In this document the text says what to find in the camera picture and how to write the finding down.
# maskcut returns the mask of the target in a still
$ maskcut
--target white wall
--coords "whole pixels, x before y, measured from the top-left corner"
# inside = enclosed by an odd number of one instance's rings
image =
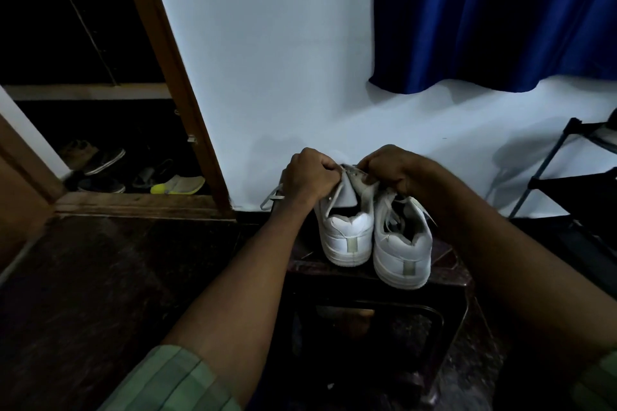
[[[502,93],[447,80],[416,95],[368,85],[371,0],[163,0],[235,209],[257,210],[293,153],[357,162],[386,143],[426,154],[505,211],[570,117],[606,119],[617,82],[544,80]],[[582,139],[546,176],[617,157]],[[533,195],[521,214],[555,214]]]
[[[15,129],[42,162],[56,174],[59,179],[66,178],[71,170],[64,164],[51,145],[43,138],[41,132],[30,122],[26,115],[15,104],[3,87],[0,87],[0,116]]]

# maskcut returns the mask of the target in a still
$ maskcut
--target shoe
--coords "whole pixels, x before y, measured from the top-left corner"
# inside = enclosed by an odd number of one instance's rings
[[[373,251],[374,197],[379,183],[367,185],[365,176],[344,164],[339,184],[314,208],[323,252],[340,267],[362,265]]]
[[[86,140],[73,140],[64,145],[58,155],[72,171],[80,171],[99,149]]]
[[[181,177],[178,174],[163,184],[153,185],[150,193],[166,195],[192,195],[203,187],[205,179],[202,176]]]
[[[127,188],[111,177],[89,177],[77,183],[80,192],[123,193]]]
[[[132,187],[152,188],[170,180],[173,174],[174,160],[166,159],[156,167],[144,167],[133,179]]]
[[[433,236],[422,205],[412,197],[396,197],[391,189],[378,197],[373,265],[386,284],[416,290],[424,286],[431,274]]]
[[[600,146],[617,153],[617,109],[613,111],[608,120],[590,136],[592,141],[597,141]]]
[[[122,148],[117,148],[112,151],[99,151],[83,168],[84,175],[93,175],[101,172],[103,169],[117,162],[125,153],[126,152]]]

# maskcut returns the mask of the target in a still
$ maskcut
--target shirt sleeve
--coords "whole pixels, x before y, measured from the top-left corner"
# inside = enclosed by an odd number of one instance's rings
[[[241,411],[196,355],[175,345],[148,353],[99,411]]]
[[[570,395],[581,411],[617,410],[617,351],[586,370]]]

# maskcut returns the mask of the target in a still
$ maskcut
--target person's right hand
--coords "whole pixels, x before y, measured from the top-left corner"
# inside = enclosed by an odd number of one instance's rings
[[[363,158],[358,168],[392,187],[402,195],[417,195],[429,169],[439,167],[434,161],[403,150],[393,144],[382,146]]]

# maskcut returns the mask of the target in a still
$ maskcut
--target shoe tongue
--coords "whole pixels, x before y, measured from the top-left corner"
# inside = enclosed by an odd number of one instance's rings
[[[352,208],[356,205],[358,205],[358,197],[349,181],[349,176],[344,172],[341,176],[341,182],[336,188],[330,208]]]

